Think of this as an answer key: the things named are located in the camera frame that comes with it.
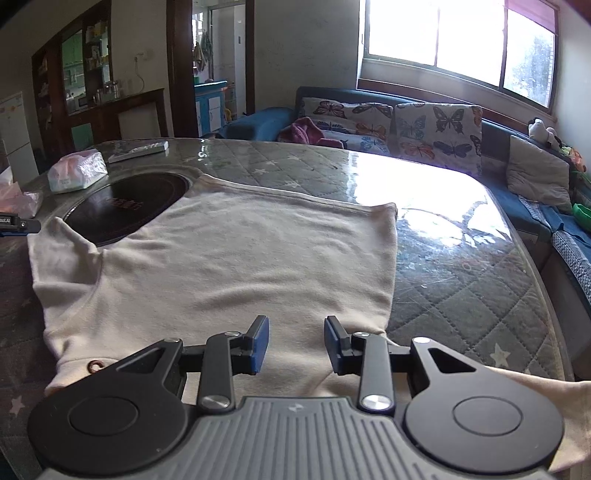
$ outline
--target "pillow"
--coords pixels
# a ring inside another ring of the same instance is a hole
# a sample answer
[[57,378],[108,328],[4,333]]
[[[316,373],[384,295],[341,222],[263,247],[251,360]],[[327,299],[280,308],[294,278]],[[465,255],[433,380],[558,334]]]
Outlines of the pillow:
[[378,155],[390,155],[388,146],[384,140],[370,135],[350,135],[342,134],[340,132],[325,131],[326,138],[334,138],[341,140],[346,150],[354,150],[356,152],[374,153]]
[[480,177],[482,107],[401,103],[394,118],[398,156]]
[[533,202],[571,213],[569,164],[522,138],[511,136],[507,186],[509,191]]
[[391,131],[392,110],[391,106],[382,103],[341,103],[336,100],[304,97],[299,117],[309,116],[314,124],[324,131],[326,137],[327,131],[337,132],[375,137],[387,144]]

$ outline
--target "induction cooktop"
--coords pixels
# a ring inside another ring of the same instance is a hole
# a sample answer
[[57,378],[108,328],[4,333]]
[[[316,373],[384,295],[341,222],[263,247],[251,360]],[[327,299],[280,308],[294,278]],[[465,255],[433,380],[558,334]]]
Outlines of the induction cooktop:
[[102,247],[137,231],[188,189],[189,181],[175,173],[134,175],[92,193],[64,221],[88,241]]

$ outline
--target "gray ribbed plate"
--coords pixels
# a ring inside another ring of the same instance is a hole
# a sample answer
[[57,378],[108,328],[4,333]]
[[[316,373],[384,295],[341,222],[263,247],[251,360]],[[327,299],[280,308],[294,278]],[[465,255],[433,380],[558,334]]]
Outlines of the gray ribbed plate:
[[[47,470],[40,480],[69,478]],[[447,480],[476,477],[456,474],[426,460],[391,419],[357,411],[346,398],[251,397],[231,414],[204,417],[170,456],[124,478]],[[524,474],[523,478],[552,477],[538,470]]]

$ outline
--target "plastic bag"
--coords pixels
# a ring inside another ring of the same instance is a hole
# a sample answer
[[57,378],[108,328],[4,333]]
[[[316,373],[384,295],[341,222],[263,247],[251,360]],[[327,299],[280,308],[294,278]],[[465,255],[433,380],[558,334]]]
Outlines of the plastic bag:
[[103,156],[93,148],[59,159],[47,172],[47,179],[53,193],[64,193],[88,188],[105,175],[107,167]]
[[32,218],[39,211],[41,202],[41,192],[22,192],[18,182],[0,185],[0,212],[16,213],[20,218]]
[[12,178],[12,168],[7,167],[2,173],[0,173],[0,186],[12,185],[14,179]]

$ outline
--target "butterfly cushion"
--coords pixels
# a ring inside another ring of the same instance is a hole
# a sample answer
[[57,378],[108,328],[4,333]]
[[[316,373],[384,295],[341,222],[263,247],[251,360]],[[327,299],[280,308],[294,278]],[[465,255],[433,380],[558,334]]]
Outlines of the butterfly cushion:
[[326,138],[345,141],[345,148],[388,155],[393,108],[382,103],[341,103],[302,98],[299,117],[309,116]]
[[401,103],[394,119],[396,156],[480,177],[482,107]]

